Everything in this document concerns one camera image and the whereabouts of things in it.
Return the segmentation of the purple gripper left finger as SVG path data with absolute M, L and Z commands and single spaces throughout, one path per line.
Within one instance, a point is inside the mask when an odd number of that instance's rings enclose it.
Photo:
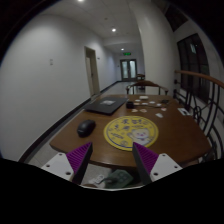
M 74 171 L 73 182 L 75 184 L 81 184 L 92 152 L 93 146 L 92 143 L 89 142 L 66 154 L 66 157 Z

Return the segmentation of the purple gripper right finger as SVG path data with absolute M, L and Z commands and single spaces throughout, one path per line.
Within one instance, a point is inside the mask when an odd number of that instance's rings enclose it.
M 150 173 L 159 155 L 136 142 L 133 143 L 132 154 L 142 183 L 144 185 L 150 184 L 152 182 Z

